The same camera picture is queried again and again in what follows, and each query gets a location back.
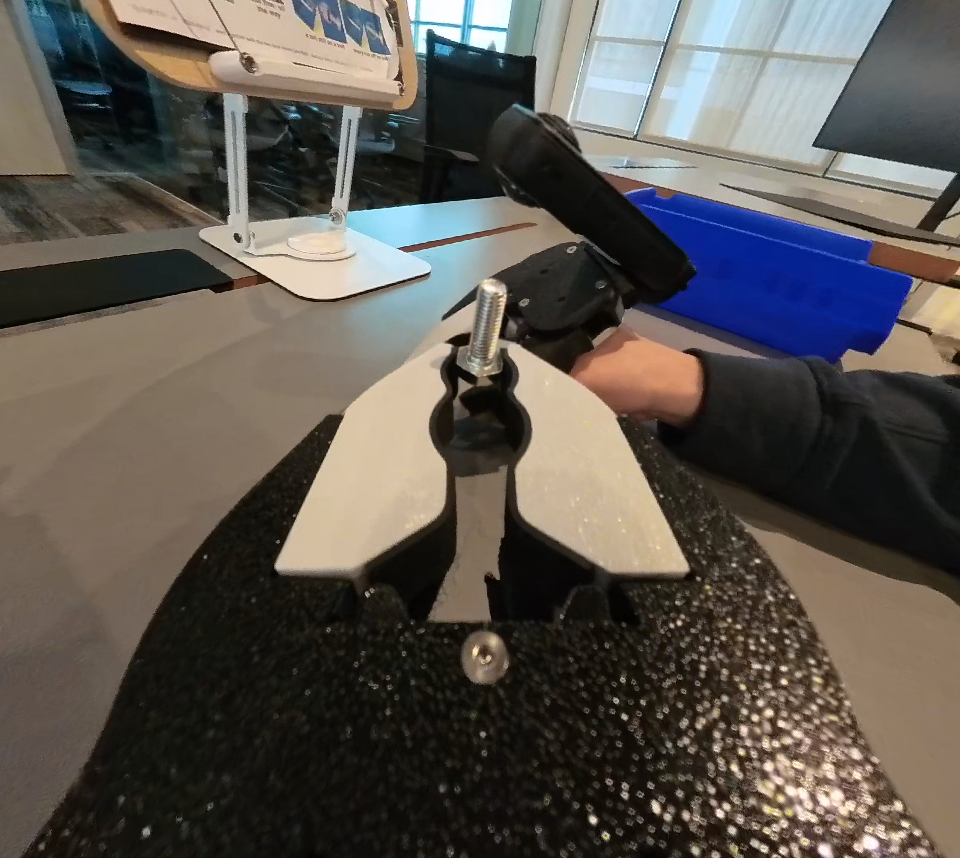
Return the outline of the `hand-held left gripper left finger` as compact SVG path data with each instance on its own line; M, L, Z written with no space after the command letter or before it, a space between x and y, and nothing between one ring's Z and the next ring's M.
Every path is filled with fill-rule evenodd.
M275 561L278 575L358 581L447 509L449 469L430 422L447 400L440 343L354 400Z

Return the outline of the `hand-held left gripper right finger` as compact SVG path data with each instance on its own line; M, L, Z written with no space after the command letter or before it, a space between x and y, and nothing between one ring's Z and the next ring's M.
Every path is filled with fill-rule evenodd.
M690 564L616 414L515 343L506 343L504 362L530 426L513 476L521 521L603 578L689 576Z

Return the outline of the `silver hex bolt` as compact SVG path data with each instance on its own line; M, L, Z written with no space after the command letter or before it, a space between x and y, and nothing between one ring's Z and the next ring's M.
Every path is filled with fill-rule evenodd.
M467 344L458 351L458 368L475 379L502 371L500 339L509 290L497 278L487 278L477 288L473 324Z

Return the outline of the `blue plastic bin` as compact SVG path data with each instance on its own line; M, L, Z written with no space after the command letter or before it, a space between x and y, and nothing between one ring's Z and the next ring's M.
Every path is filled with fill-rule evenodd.
M788 355L876 353L913 288L870 262L869 240L682 193L626 197L696 268L664 310Z

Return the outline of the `person's right forearm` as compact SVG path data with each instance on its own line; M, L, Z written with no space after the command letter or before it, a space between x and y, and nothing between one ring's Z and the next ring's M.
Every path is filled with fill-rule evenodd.
M957 374L678 355L650 405L681 458L811 525L845 564L958 604Z

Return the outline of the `person's right hand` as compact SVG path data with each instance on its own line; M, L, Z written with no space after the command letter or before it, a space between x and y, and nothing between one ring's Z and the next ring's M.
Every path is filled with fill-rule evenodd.
M571 377L620 417L685 428L704 403L702 361L621 327L583 354Z

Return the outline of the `black mesh office chair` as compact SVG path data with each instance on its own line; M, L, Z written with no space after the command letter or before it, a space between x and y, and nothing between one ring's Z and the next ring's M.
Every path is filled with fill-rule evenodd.
M447 39L425 46L425 144L419 202L505 197L487 159L491 130L513 105L533 109L537 59Z

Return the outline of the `white document stand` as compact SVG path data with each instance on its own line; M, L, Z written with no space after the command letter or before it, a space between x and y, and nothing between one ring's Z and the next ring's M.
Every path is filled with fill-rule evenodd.
M226 225L200 232L211 248L292 295L313 301L344 300L430 275L425 261L348 225L363 110L399 112L416 97L418 66L406 0L385 0L395 56L388 62L388 74L379 77L119 24L108 0L80 2L114 46L157 79L222 95L228 219ZM342 108L328 215L251 221L250 97Z

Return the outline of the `black desk mat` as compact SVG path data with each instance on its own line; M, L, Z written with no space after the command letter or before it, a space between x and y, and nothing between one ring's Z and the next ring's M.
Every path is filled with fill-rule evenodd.
M825 202L817 198L798 196L782 192L771 192L750 187L741 187L725 182L722 182L721 185L728 190L749 195L768 203L789 207L806 214L830 220L848 228L857 228L863 231L869 231L873 234L881 235L894 240L930 245L936 244L950 248L959 247L958 238L952 238L950 236L916 227L909 227L894 221L867 215L850 208Z
M10 269L1 273L1 327L42 324L233 285L233 277L184 249Z

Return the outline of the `black monitor stand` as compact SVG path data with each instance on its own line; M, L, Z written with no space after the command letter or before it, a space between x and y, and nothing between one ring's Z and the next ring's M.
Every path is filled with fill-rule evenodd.
M917 225L924 232L937 231L953 214L960 198L960 175L957 172L944 190L933 201Z

